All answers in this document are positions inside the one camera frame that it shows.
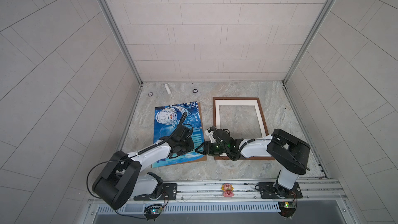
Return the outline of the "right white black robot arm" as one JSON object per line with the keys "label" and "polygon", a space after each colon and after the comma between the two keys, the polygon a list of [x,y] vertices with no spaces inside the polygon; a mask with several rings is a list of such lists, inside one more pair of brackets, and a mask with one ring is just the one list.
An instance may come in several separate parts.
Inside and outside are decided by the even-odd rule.
{"label": "right white black robot arm", "polygon": [[259,182],[255,186],[262,199],[303,198],[296,180],[309,171],[307,164],[311,148],[305,141],[282,129],[275,129],[271,135],[256,139],[234,139],[229,130],[215,127],[208,128],[205,134],[210,140],[195,149],[199,154],[213,157],[225,155],[232,161],[270,157],[283,166],[275,182]]}

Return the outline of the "brown wooden picture frame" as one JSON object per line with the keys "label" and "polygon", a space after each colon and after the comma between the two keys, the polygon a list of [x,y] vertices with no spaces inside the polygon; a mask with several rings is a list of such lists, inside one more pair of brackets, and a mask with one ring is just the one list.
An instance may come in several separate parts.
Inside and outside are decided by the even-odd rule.
{"label": "brown wooden picture frame", "polygon": [[258,97],[214,97],[213,116],[216,128],[236,140],[229,149],[236,150],[238,160],[274,160],[266,151],[269,131]]}

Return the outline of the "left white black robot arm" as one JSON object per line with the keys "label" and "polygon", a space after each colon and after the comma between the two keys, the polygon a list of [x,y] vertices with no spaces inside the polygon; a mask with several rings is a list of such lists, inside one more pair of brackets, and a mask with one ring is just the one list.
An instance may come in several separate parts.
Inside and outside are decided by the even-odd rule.
{"label": "left white black robot arm", "polygon": [[179,125],[171,135],[160,138],[141,151],[115,152],[104,163],[105,167],[91,191],[114,210],[120,209],[131,197],[158,199],[163,195],[163,180],[154,173],[141,174],[142,171],[159,160],[192,152],[192,133],[192,126]]}

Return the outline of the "cream white mat board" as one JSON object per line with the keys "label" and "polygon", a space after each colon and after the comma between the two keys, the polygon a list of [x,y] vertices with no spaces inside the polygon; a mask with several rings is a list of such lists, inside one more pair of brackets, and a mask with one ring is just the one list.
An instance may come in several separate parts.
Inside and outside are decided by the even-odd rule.
{"label": "cream white mat board", "polygon": [[214,97],[214,125],[228,129],[235,138],[268,135],[260,99],[257,97]]}

